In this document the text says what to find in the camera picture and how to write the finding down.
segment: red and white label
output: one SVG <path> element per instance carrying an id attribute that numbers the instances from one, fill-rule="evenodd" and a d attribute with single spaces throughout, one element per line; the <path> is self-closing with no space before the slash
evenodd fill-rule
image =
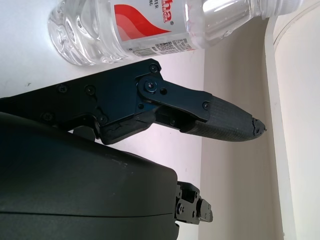
<path id="1" fill-rule="evenodd" d="M 138 57 L 194 50 L 186 29 L 185 0 L 111 0 L 122 48 Z"/>

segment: metal linkage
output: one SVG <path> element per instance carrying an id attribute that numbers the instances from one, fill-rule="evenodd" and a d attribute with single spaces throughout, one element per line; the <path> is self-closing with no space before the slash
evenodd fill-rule
<path id="1" fill-rule="evenodd" d="M 213 221 L 211 205 L 201 198 L 199 189 L 191 183 L 177 183 L 175 218 L 180 222 L 196 225 Z"/>

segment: screw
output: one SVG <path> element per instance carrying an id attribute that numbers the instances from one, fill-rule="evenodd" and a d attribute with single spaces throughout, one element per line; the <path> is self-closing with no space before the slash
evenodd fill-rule
<path id="1" fill-rule="evenodd" d="M 108 118 L 104 115 L 100 115 L 98 118 L 97 118 L 97 121 L 100 125 L 104 125 L 108 122 Z"/>
<path id="2" fill-rule="evenodd" d="M 177 206 L 177 208 L 176 208 L 176 213 L 177 213 L 177 214 L 181 214 L 181 213 L 183 213 L 184 211 L 185 211 L 184 206 L 182 205 L 182 203 L 179 203 L 178 206 Z"/>
<path id="3" fill-rule="evenodd" d="M 208 110 L 209 109 L 209 103 L 206 102 L 206 101 L 202 104 L 202 106 L 203 106 L 204 110 Z"/>
<path id="4" fill-rule="evenodd" d="M 149 69 L 150 69 L 150 72 L 152 72 L 152 73 L 156 73 L 156 72 L 158 72 L 158 66 L 157 65 L 155 65 L 155 64 L 151 64 L 150 65 L 150 67 L 149 67 Z"/>
<path id="5" fill-rule="evenodd" d="M 157 83 L 153 80 L 148 80 L 145 82 L 144 88 L 149 93 L 154 93 L 157 90 Z"/>
<path id="6" fill-rule="evenodd" d="M 54 119 L 54 115 L 50 112 L 45 112 L 41 115 L 41 118 L 46 122 L 51 122 Z"/>
<path id="7" fill-rule="evenodd" d="M 176 125 L 176 121 L 175 121 L 175 120 L 173 120 L 173 119 L 171 119 L 171 120 L 170 120 L 170 125 L 171 125 L 171 126 Z"/>
<path id="8" fill-rule="evenodd" d="M 64 84 L 60 84 L 57 86 L 57 90 L 59 93 L 65 94 L 66 92 L 68 92 L 68 87 Z"/>
<path id="9" fill-rule="evenodd" d="M 84 89 L 85 93 L 92 96 L 96 93 L 96 88 L 94 86 L 86 86 Z"/>

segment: clear plastic bottle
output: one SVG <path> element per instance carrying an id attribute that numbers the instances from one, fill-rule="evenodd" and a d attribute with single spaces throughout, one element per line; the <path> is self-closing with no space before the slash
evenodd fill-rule
<path id="1" fill-rule="evenodd" d="M 48 30 L 75 65 L 204 49 L 256 16 L 295 11 L 303 0 L 63 0 Z"/>

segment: black mechanical arm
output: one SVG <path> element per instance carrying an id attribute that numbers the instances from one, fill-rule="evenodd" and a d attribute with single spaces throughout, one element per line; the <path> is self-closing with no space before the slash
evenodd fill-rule
<path id="1" fill-rule="evenodd" d="M 176 240 L 176 221 L 213 221 L 172 169 L 92 141 L 114 144 L 153 123 L 232 142 L 266 130 L 160 71 L 149 59 L 0 99 L 1 240 Z"/>
<path id="2" fill-rule="evenodd" d="M 204 91 L 163 80 L 153 59 L 0 100 L 0 111 L 69 131 L 94 130 L 114 144 L 157 123 L 182 133 L 243 142 L 265 125 L 241 108 Z"/>

